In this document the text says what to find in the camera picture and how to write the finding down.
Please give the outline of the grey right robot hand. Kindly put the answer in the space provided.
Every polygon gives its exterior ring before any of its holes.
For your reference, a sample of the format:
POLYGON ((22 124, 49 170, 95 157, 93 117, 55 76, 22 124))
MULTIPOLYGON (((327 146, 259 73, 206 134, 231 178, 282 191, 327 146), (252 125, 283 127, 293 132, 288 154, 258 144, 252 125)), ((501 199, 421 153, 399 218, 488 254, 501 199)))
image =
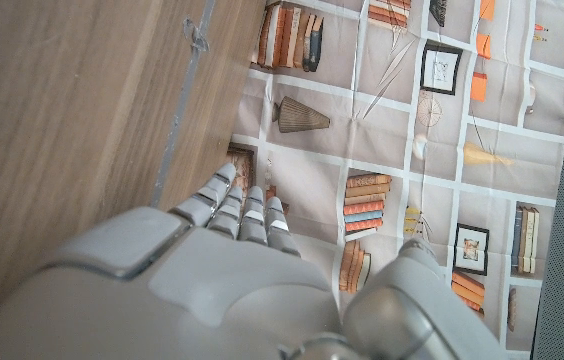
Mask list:
POLYGON ((0 305, 0 359, 502 359, 407 241, 340 311, 277 198, 223 165, 169 211, 137 207, 68 240, 0 305))

